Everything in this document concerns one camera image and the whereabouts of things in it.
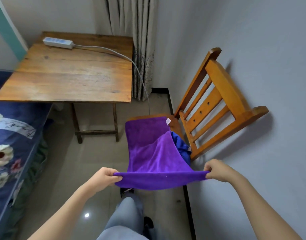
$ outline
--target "flower center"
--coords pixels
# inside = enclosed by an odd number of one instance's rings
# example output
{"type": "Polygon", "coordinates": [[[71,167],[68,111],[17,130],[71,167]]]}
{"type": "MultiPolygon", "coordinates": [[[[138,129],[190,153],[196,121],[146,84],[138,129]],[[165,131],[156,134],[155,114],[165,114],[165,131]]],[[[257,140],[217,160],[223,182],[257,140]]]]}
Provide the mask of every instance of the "flower center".
{"type": "Polygon", "coordinates": [[[5,153],[0,152],[0,159],[3,158],[5,156],[5,153]]]}

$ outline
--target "wooden chair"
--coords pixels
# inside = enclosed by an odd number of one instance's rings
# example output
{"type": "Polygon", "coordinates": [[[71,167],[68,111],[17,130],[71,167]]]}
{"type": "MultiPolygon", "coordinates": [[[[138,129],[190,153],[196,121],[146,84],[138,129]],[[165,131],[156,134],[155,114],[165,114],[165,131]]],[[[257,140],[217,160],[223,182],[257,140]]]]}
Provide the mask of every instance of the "wooden chair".
{"type": "Polygon", "coordinates": [[[192,148],[191,160],[193,161],[215,145],[224,141],[234,133],[268,113],[269,110],[266,106],[259,106],[253,109],[250,108],[244,96],[232,81],[231,76],[225,71],[221,64],[216,61],[220,53],[220,48],[213,48],[207,53],[207,56],[195,74],[194,79],[188,87],[174,116],[169,114],[155,114],[150,116],[133,117],[130,118],[129,121],[166,116],[171,120],[169,124],[171,131],[174,131],[183,139],[184,137],[178,121],[178,119],[180,119],[183,123],[185,133],[192,148]],[[203,85],[202,89],[195,97],[192,104],[188,107],[186,112],[184,112],[189,101],[207,74],[209,75],[209,78],[207,79],[206,83],[203,85]],[[196,112],[187,121],[186,119],[188,115],[192,112],[203,94],[210,87],[211,83],[213,83],[215,87],[199,106],[196,112]],[[209,113],[220,103],[221,100],[224,100],[226,104],[224,108],[211,120],[209,120],[208,123],[195,135],[192,135],[192,131],[201,123],[201,121],[203,121],[203,119],[205,119],[205,117],[209,115],[209,113]],[[195,141],[228,112],[231,112],[235,118],[235,121],[197,148],[195,141]]]}

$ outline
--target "power cord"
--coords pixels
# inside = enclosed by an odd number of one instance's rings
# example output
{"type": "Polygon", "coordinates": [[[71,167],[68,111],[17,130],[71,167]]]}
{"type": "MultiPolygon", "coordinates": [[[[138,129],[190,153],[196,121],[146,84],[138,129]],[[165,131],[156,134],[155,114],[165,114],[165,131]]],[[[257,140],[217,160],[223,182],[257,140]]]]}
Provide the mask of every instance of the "power cord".
{"type": "Polygon", "coordinates": [[[108,50],[108,51],[111,51],[113,53],[115,53],[116,55],[119,55],[119,56],[122,56],[124,58],[126,58],[127,60],[129,60],[130,62],[132,62],[137,70],[137,72],[139,73],[139,76],[141,78],[141,81],[142,81],[142,84],[143,84],[143,88],[144,88],[144,91],[146,93],[146,97],[147,97],[147,102],[148,102],[148,114],[151,115],[151,110],[150,110],[150,100],[148,99],[148,93],[146,91],[146,88],[145,88],[145,85],[144,85],[144,81],[143,81],[143,77],[141,75],[141,73],[139,72],[139,69],[137,68],[136,64],[134,63],[134,61],[132,61],[130,58],[128,58],[127,56],[124,56],[114,50],[111,50],[109,48],[106,48],[106,47],[101,47],[101,46],[89,46],[89,45],[79,45],[79,44],[74,44],[74,46],[78,46],[78,47],[86,47],[86,48],[101,48],[101,49],[105,49],[105,50],[108,50]]]}

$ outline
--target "black baseboard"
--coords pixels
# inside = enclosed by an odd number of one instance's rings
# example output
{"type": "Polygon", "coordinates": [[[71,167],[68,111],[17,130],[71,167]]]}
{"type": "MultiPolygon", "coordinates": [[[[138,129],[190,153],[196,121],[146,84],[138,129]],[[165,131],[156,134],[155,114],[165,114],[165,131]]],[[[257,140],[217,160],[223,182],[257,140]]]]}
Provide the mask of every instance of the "black baseboard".
{"type": "MultiPolygon", "coordinates": [[[[174,115],[169,89],[168,88],[152,88],[152,93],[167,94],[167,101],[169,102],[170,112],[171,112],[171,115],[174,115]]],[[[191,238],[192,238],[192,240],[196,240],[195,228],[194,228],[193,217],[192,217],[192,212],[191,212],[190,199],[188,197],[188,192],[187,192],[187,186],[186,185],[183,186],[183,191],[184,191],[185,205],[186,205],[186,211],[187,211],[187,217],[188,217],[188,224],[190,226],[190,231],[191,231],[191,238]]]]}

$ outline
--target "tile floor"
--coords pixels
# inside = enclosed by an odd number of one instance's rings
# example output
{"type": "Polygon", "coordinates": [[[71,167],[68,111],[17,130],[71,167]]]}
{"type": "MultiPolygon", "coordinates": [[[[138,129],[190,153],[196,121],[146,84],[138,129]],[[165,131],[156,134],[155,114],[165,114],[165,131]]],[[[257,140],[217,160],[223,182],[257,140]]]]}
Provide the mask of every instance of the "tile floor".
{"type": "MultiPolygon", "coordinates": [[[[150,95],[151,113],[169,113],[167,95],[150,95]]],[[[76,104],[80,128],[113,129],[111,104],[76,104]]],[[[67,105],[52,111],[54,123],[45,134],[49,145],[48,161],[28,200],[25,217],[17,236],[26,240],[101,167],[127,171],[128,147],[124,125],[128,118],[148,114],[147,102],[132,100],[117,104],[120,141],[114,135],[87,136],[78,144],[67,105]]],[[[144,204],[144,214],[151,217],[170,239],[191,239],[183,188],[160,191],[137,190],[144,204]]],[[[119,188],[108,187],[89,199],[76,224],[72,239],[95,240],[120,201],[119,188]]]]}

